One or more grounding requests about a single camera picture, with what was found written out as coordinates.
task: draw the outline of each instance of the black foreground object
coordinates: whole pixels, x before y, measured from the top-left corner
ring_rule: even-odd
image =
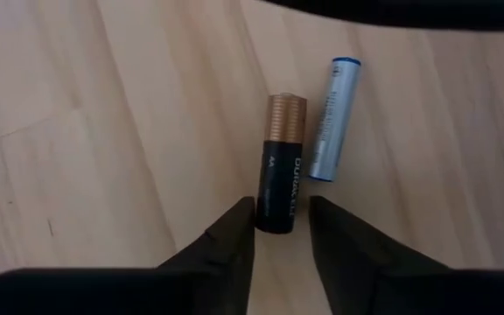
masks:
[[[241,199],[157,269],[19,269],[0,275],[0,314],[246,314],[254,199]]]
[[[504,271],[450,269],[323,197],[310,219],[333,314],[504,314]]]
[[[504,31],[504,0],[264,0],[371,25]]]

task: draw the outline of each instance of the black and copper battery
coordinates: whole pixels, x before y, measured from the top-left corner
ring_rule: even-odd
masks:
[[[305,117],[306,99],[289,93],[269,97],[255,216],[255,226],[264,232],[285,234],[293,229]]]

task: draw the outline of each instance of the light wood surface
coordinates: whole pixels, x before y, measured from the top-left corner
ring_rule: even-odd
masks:
[[[256,0],[0,0],[0,271],[154,266],[256,195],[266,100],[363,62],[339,176],[258,233],[251,314],[328,314],[322,194],[453,267],[504,268],[504,34],[350,24]]]

